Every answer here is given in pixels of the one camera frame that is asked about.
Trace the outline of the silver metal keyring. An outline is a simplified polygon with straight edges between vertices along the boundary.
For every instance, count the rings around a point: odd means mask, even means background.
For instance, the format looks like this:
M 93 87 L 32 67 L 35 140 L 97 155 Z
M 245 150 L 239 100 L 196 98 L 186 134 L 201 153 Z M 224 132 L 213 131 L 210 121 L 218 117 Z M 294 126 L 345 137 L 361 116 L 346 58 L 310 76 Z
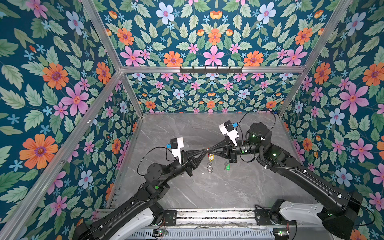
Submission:
M 208 157 L 207 171 L 208 171 L 209 173 L 212 173 L 212 172 L 213 172 L 213 162 L 210 162 L 210 161 L 209 161 L 209 157 Z

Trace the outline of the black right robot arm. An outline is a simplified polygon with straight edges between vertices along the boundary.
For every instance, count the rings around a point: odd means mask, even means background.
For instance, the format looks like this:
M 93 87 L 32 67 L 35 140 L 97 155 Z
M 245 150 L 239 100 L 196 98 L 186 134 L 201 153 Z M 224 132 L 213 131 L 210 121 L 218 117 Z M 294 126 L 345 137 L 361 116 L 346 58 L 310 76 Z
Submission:
M 230 121 L 220 125 L 225 140 L 208 149 L 210 154 L 236 162 L 238 157 L 251 155 L 265 169 L 292 181 L 317 200 L 316 204 L 300 204 L 278 199 L 268 216 L 272 223 L 300 221 L 323 226 L 329 233 L 348 240 L 362 207 L 358 192 L 337 188 L 306 169 L 294 156 L 272 144 L 272 131 L 263 123 L 253 123 L 248 138 L 240 140 L 237 128 Z

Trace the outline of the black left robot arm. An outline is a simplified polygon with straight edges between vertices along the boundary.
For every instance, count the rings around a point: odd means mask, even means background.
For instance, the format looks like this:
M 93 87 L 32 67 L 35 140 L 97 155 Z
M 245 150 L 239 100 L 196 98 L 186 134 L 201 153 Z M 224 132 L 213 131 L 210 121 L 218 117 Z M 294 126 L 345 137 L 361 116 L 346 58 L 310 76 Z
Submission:
M 129 200 L 91 224 L 78 225 L 72 239 L 125 240 L 144 227 L 163 224 L 164 209 L 158 201 L 170 189 L 168 182 L 184 173 L 192 176 L 208 151 L 181 151 L 181 156 L 168 165 L 150 165 L 144 174 L 145 182 Z

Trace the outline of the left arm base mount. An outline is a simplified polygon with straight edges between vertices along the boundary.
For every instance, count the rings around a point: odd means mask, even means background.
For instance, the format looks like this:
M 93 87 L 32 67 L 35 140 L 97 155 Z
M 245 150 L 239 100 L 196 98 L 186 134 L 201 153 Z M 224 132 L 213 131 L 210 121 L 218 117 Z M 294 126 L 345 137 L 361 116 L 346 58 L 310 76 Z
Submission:
M 154 220 L 151 226 L 176 226 L 178 211 L 177 210 L 165 210 L 162 213 L 158 213 L 154 216 Z

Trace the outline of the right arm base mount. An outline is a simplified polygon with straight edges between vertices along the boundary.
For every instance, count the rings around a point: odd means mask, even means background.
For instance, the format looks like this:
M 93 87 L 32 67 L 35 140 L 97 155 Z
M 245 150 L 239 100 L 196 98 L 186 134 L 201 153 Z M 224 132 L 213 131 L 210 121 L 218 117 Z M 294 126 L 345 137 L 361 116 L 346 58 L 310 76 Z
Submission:
M 280 213 L 282 204 L 286 201 L 284 199 L 277 199 L 270 209 L 264 208 L 260 205 L 255 204 L 254 214 L 257 225 L 267 226 L 276 225 L 282 226 L 284 224 L 294 225 L 297 221 L 288 221 Z

